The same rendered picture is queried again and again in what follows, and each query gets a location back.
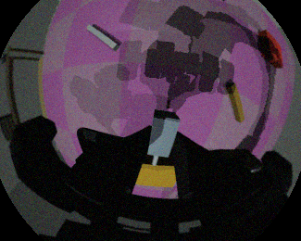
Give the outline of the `red rectangular block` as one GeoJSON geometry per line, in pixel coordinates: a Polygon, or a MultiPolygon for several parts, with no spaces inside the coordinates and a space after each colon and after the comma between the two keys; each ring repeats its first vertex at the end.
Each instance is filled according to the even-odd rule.
{"type": "Polygon", "coordinates": [[[281,44],[278,45],[276,39],[273,38],[273,35],[270,35],[267,30],[263,32],[258,32],[259,42],[261,43],[261,56],[269,62],[273,68],[283,69],[282,61],[282,50],[281,44]]]}

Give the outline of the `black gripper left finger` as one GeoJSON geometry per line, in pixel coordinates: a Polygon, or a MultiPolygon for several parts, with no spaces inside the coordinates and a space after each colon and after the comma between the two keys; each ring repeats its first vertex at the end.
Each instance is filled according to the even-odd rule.
{"type": "Polygon", "coordinates": [[[145,128],[125,138],[92,131],[88,128],[79,128],[76,133],[82,151],[121,165],[125,188],[127,188],[125,192],[131,194],[145,160],[146,149],[150,142],[151,125],[146,125],[145,128]]]}

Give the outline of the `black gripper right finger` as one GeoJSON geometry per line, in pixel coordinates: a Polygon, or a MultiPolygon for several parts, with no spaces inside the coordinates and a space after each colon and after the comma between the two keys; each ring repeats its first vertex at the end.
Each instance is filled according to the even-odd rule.
{"type": "Polygon", "coordinates": [[[250,150],[223,149],[208,150],[199,146],[194,140],[177,132],[172,146],[173,166],[175,166],[177,192],[180,198],[192,198],[191,194],[220,165],[245,162],[250,150]]]}

